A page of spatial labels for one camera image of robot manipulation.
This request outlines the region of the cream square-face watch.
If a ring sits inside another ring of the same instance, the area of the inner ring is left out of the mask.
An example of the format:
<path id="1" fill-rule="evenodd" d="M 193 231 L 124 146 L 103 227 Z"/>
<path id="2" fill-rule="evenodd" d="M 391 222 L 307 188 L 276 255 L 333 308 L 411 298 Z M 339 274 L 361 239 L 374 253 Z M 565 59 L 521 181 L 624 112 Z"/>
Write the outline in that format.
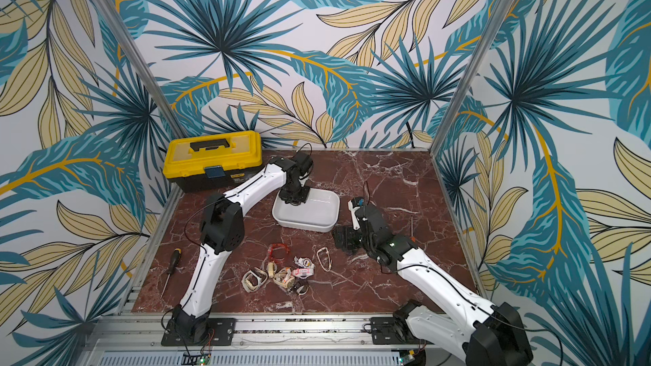
<path id="1" fill-rule="evenodd" d="M 330 255 L 330 251 L 328 247 L 321 247 L 317 252 L 316 252 L 316 258 L 319 266 L 325 271 L 325 272 L 331 272 L 332 271 L 332 258 Z"/>

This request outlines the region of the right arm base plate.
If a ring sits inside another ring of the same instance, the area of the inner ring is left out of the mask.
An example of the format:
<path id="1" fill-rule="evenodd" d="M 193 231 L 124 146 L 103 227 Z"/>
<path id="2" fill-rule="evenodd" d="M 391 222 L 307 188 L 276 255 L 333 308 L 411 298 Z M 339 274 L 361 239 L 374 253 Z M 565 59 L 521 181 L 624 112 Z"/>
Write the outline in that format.
<path id="1" fill-rule="evenodd" d="M 371 317 L 371 338 L 374 345 L 415 345 L 420 341 L 403 320 L 390 317 Z"/>

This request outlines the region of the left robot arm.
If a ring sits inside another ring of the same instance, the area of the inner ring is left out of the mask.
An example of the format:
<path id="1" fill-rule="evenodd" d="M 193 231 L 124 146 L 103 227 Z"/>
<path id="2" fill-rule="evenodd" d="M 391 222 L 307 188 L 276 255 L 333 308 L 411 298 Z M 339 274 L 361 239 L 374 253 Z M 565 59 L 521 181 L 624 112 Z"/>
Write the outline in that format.
<path id="1" fill-rule="evenodd" d="M 230 191 L 215 194 L 203 209 L 198 262 L 185 295 L 171 312 L 169 328 L 188 346 L 210 337 L 208 321 L 220 273 L 245 236 L 244 216 L 273 191 L 293 206 L 307 202 L 305 181 L 314 167 L 312 157 L 297 152 L 291 158 L 274 157 L 264 169 Z"/>

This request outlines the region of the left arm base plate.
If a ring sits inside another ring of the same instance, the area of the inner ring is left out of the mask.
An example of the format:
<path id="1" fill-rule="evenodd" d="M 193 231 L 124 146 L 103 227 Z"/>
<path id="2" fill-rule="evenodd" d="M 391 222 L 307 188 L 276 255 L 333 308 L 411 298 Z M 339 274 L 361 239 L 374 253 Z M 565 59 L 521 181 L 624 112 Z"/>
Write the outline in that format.
<path id="1" fill-rule="evenodd" d="M 235 318 L 170 320 L 161 340 L 163 347 L 229 347 L 235 332 Z"/>

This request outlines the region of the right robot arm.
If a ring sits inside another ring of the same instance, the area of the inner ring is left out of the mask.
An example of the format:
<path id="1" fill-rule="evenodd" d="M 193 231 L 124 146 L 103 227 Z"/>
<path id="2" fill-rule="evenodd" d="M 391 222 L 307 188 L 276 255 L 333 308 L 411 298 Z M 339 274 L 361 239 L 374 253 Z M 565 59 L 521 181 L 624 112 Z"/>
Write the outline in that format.
<path id="1" fill-rule="evenodd" d="M 394 315 L 401 337 L 433 343 L 467 365 L 528 365 L 532 347 L 519 313 L 483 298 L 441 269 L 415 242 L 391 231 L 381 210 L 364 198 L 348 203 L 352 224 L 332 235 L 344 252 L 364 250 L 389 274 L 417 287 L 442 311 L 410 301 Z"/>

